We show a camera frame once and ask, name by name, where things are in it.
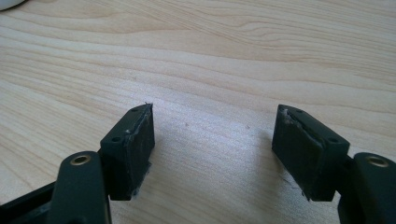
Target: black bracket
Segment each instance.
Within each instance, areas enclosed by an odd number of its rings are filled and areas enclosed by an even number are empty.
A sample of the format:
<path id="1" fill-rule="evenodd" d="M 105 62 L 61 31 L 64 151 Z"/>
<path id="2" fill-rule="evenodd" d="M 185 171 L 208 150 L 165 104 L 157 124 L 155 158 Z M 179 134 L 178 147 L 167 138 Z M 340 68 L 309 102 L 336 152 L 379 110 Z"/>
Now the black bracket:
<path id="1" fill-rule="evenodd" d="M 129 110 L 96 153 L 66 158 L 56 182 L 0 206 L 0 223 L 107 224 L 108 197 L 131 200 L 149 169 L 154 148 L 152 105 Z"/>
<path id="2" fill-rule="evenodd" d="M 341 194 L 341 223 L 396 223 L 395 162 L 372 153 L 348 155 L 349 143 L 301 109 L 279 105 L 273 151 L 313 201 Z"/>

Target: wood grain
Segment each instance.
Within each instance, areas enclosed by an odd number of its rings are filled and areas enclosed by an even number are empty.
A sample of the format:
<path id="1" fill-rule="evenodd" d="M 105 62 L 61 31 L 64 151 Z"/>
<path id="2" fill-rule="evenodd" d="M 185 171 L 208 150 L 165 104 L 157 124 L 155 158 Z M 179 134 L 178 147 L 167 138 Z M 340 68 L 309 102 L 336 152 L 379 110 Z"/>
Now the wood grain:
<path id="1" fill-rule="evenodd" d="M 153 165 L 114 223 L 337 223 L 271 151 L 278 104 L 396 160 L 390 0 L 32 0 L 0 12 L 0 68 L 0 204 L 145 102 Z"/>

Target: wooden table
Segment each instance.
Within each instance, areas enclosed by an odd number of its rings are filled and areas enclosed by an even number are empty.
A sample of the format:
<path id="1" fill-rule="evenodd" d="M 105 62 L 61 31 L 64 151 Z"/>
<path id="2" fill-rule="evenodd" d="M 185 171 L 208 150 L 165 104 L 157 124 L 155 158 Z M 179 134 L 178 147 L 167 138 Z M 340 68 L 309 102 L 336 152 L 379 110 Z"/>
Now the wooden table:
<path id="1" fill-rule="evenodd" d="M 0 204 L 132 107 L 156 147 L 114 223 L 337 223 L 271 150 L 279 104 L 396 160 L 396 3 L 31 0 L 0 12 Z"/>

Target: white object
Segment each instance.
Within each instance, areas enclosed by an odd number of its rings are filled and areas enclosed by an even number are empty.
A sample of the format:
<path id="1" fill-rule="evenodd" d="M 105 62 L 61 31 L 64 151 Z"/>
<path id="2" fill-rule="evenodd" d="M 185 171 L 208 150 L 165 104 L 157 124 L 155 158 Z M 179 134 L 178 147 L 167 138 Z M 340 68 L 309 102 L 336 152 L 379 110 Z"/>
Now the white object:
<path id="1" fill-rule="evenodd" d="M 0 0 L 0 10 L 6 9 L 9 7 L 14 7 L 23 1 L 24 0 Z"/>

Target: screw hole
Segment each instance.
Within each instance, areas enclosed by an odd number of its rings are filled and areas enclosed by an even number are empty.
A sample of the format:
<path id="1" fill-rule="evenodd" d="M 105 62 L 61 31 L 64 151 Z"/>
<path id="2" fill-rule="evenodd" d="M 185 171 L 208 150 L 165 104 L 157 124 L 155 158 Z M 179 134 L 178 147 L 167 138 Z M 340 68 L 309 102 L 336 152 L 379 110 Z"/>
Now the screw hole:
<path id="1" fill-rule="evenodd" d="M 338 140 L 335 139 L 335 138 L 329 138 L 329 141 L 331 141 L 331 142 L 333 142 L 333 143 L 337 143 L 337 142 L 338 142 Z"/>
<path id="2" fill-rule="evenodd" d="M 119 142 L 120 140 L 121 140 L 120 137 L 113 137 L 113 138 L 111 139 L 112 142 Z"/>
<path id="3" fill-rule="evenodd" d="M 82 156 L 77 156 L 75 157 L 70 163 L 72 165 L 82 165 L 84 163 L 87 163 L 88 161 L 91 160 L 91 157 L 88 155 L 82 155 Z"/>
<path id="4" fill-rule="evenodd" d="M 387 161 L 384 161 L 379 157 L 371 156 L 371 157 L 367 157 L 366 159 L 370 164 L 372 164 L 374 166 L 379 166 L 379 167 L 388 167 L 389 166 Z"/>

